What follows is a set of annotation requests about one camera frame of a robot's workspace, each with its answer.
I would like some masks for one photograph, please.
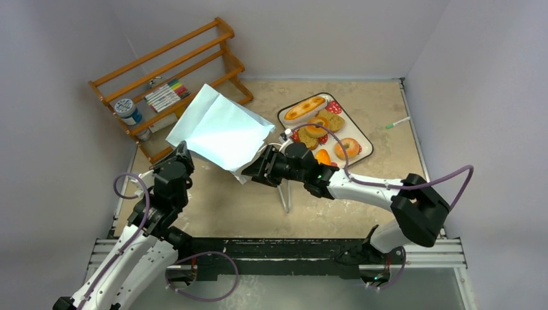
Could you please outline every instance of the tray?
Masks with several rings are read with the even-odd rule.
[[[369,157],[369,155],[373,154],[373,144],[371,144],[371,141],[369,141],[369,139],[365,136],[365,134],[361,131],[361,129],[356,125],[356,123],[354,123],[354,121],[348,115],[348,113],[346,113],[343,106],[331,94],[329,94],[327,92],[320,92],[316,95],[312,95],[312,96],[310,96],[308,98],[305,98],[301,101],[307,100],[307,99],[315,97],[315,96],[324,97],[329,103],[328,107],[330,105],[333,105],[333,104],[336,104],[336,105],[341,107],[342,111],[339,114],[339,116],[344,119],[344,126],[338,132],[336,132],[335,134],[337,135],[337,137],[339,139],[343,139],[343,138],[353,138],[353,139],[355,139],[356,141],[358,141],[358,143],[360,144],[360,146],[362,148],[362,151],[356,157],[354,157],[352,159],[349,159],[349,166],[352,166],[352,165],[356,164],[358,161],[361,161],[361,160]],[[285,129],[287,129],[287,128],[292,129],[292,128],[298,126],[298,125],[302,125],[305,122],[307,122],[307,119],[306,119],[306,120],[303,120],[302,123],[298,123],[298,124],[294,124],[294,125],[288,125],[288,124],[285,124],[282,120],[283,117],[285,116],[286,112],[292,106],[300,103],[301,101],[298,101],[298,102],[296,102],[292,105],[284,107],[284,108],[282,108],[281,110],[278,111],[278,115],[277,115],[278,121],[280,122],[280,124],[282,124],[282,126]],[[316,153],[318,153],[318,151],[321,150],[321,149],[327,150],[328,154],[329,154],[329,157],[331,159],[331,162],[336,164],[338,167],[342,168],[342,167],[344,167],[344,160],[340,160],[335,155],[335,145],[336,144],[337,144],[337,142],[335,141],[335,139],[333,139],[333,137],[331,137],[328,134],[327,142],[325,144],[320,143],[320,145],[315,150],[313,150],[312,152],[314,153],[314,155],[316,155]]]

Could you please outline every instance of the tan table surface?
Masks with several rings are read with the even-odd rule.
[[[246,105],[277,126],[278,110],[318,92],[329,92],[344,107],[374,146],[373,154],[353,166],[356,174],[378,178],[423,175],[415,140],[408,123],[390,130],[385,126],[407,116],[397,82],[245,81],[255,95]],[[277,136],[269,137],[270,142]],[[138,151],[133,172],[145,172],[150,163]],[[292,209],[284,212],[278,191],[248,182],[244,185],[217,166],[195,160],[189,204],[174,225],[193,236],[362,238],[377,223],[394,218],[388,211],[350,200],[318,199],[302,184],[291,183]],[[135,191],[128,184],[127,194]],[[116,236],[135,201],[124,201]]]

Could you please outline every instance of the white backdrop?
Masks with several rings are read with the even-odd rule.
[[[544,0],[452,1],[407,79],[432,177],[476,166],[448,232],[482,309],[548,302],[547,16]]]
[[[87,81],[134,58],[102,0],[1,1],[0,39],[1,308],[51,309],[82,285],[135,150]]]
[[[220,16],[243,76],[313,79],[405,76],[448,2],[111,0],[138,56]]]

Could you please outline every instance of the hot dog bun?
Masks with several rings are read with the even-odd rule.
[[[301,101],[290,108],[284,116],[284,123],[287,125],[296,125],[306,121],[318,113],[318,111],[327,107],[327,100],[320,96],[314,96]]]

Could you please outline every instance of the cable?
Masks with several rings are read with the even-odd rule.
[[[383,272],[387,270],[390,271],[390,255],[386,256],[386,263],[385,263],[385,268],[383,269]]]
[[[95,277],[95,280],[93,280],[93,282],[89,285],[89,288],[84,293],[84,296],[83,296],[84,299],[80,302],[80,305],[78,305],[78,308],[76,308],[76,310],[81,310],[83,308],[84,304],[89,299],[89,295],[93,292],[93,290],[95,289],[95,287],[97,286],[99,281],[103,278],[105,273],[107,273],[107,271],[111,268],[111,266],[118,259],[118,257],[120,257],[123,254],[123,252],[128,248],[128,246],[133,242],[133,240],[135,240],[135,238],[137,238],[137,236],[141,233],[141,230],[143,229],[143,227],[145,227],[145,223],[146,223],[148,215],[149,215],[149,210],[151,208],[151,197],[149,195],[149,191],[147,190],[147,185],[145,184],[145,182],[141,178],[139,178],[139,176],[137,176],[137,174],[134,174],[134,173],[131,173],[131,172],[124,172],[124,173],[120,174],[119,176],[117,176],[114,179],[114,184],[112,185],[113,188],[114,188],[114,193],[116,193],[116,195],[118,197],[123,198],[123,199],[135,199],[135,198],[137,198],[137,196],[131,196],[131,197],[124,196],[118,191],[118,188],[116,188],[116,184],[117,184],[118,180],[123,178],[123,177],[126,177],[126,176],[134,178],[141,185],[141,188],[142,188],[143,192],[145,193],[145,212],[144,212],[145,214],[144,214],[144,216],[141,220],[141,223],[139,224],[139,227],[135,231],[135,233],[131,237],[129,237],[129,239],[120,247],[120,250],[117,253],[114,253],[114,256],[112,256],[110,258],[110,260],[105,264],[105,267],[103,269],[101,269],[101,271],[97,274],[97,277]]]
[[[407,260],[407,253],[405,252],[404,247],[401,247],[401,252],[403,254],[403,258],[402,258],[402,261],[401,261],[401,268],[399,269],[397,274],[395,274],[394,279],[390,279],[385,285],[383,285],[381,287],[377,287],[378,290],[387,289],[388,287],[392,286],[397,281],[397,279],[399,279],[401,274],[403,273],[403,269],[405,268],[405,262]]]
[[[266,147],[267,147],[268,145],[277,145],[277,146],[280,147],[280,149],[283,147],[283,145],[281,145],[280,143],[268,143],[268,144],[266,144],[266,145],[263,145],[263,146],[257,151],[257,153],[262,152],[264,149],[266,149]]]
[[[175,291],[176,293],[181,294],[183,296],[186,296],[186,297],[188,297],[190,299],[193,299],[193,300],[198,300],[199,302],[218,302],[219,300],[223,300],[223,299],[227,298],[230,294],[232,294],[234,292],[234,290],[236,289],[236,286],[238,286],[238,281],[240,280],[240,275],[238,273],[238,267],[236,266],[236,263],[234,262],[234,260],[232,258],[230,258],[230,256],[228,256],[224,253],[221,253],[221,252],[217,252],[217,251],[208,251],[208,252],[202,252],[202,253],[194,254],[194,255],[189,256],[187,258],[183,258],[182,260],[178,260],[177,262],[175,262],[173,265],[184,263],[184,262],[186,262],[188,260],[192,260],[193,258],[196,258],[196,257],[200,257],[200,256],[204,256],[204,255],[211,255],[211,254],[223,256],[234,267],[234,272],[235,272],[236,278],[234,279],[234,284],[232,285],[232,287],[228,291],[228,293],[222,295],[221,297],[217,297],[217,298],[203,298],[203,297],[198,297],[198,296],[195,296],[195,295],[192,295],[192,294],[189,294],[189,293],[185,293],[185,292],[179,290],[178,288],[176,288],[173,284],[171,284],[171,282],[169,281],[169,278],[167,277],[167,272],[166,272],[165,273],[165,282],[167,283],[167,286],[170,289],[172,289],[173,291]]]
[[[293,128],[291,131],[295,132],[297,129],[299,129],[301,127],[305,127],[305,126],[310,126],[310,125],[309,124],[299,125],[299,126],[296,126],[295,128]],[[366,185],[366,186],[373,186],[373,187],[388,187],[389,189],[399,189],[399,190],[404,190],[404,191],[414,191],[416,189],[424,189],[424,188],[431,187],[431,186],[436,185],[436,184],[440,184],[440,183],[445,182],[449,179],[452,179],[455,176],[457,176],[457,175],[465,172],[466,170],[468,170],[469,172],[466,176],[466,179],[463,182],[463,185],[461,186],[460,190],[458,191],[457,195],[455,196],[455,199],[453,200],[453,202],[449,205],[449,212],[455,207],[455,205],[457,204],[457,202],[461,198],[462,194],[464,193],[464,190],[468,186],[468,183],[470,183],[470,179],[472,179],[472,174],[474,173],[474,166],[466,165],[466,166],[464,166],[464,167],[462,167],[458,170],[455,170],[454,172],[451,172],[450,174],[447,174],[446,176],[443,176],[443,177],[441,177],[439,179],[436,179],[434,181],[430,181],[430,182],[419,184],[419,185],[413,185],[413,186],[392,185],[392,184],[386,185],[384,183],[366,182],[366,181],[356,180],[355,178],[353,178],[350,175],[350,172],[348,171],[348,166],[349,166],[348,153],[346,153],[346,149],[344,148],[344,145],[341,142],[341,140],[335,135],[335,133],[333,133],[331,130],[329,130],[325,126],[322,126],[320,124],[314,124],[314,126],[320,127],[322,129],[326,130],[331,136],[333,136],[333,138],[335,138],[337,143],[341,146],[342,152],[344,153],[344,160],[345,160],[344,169],[343,169],[344,173],[346,174],[346,176],[351,181],[356,182],[357,184]]]

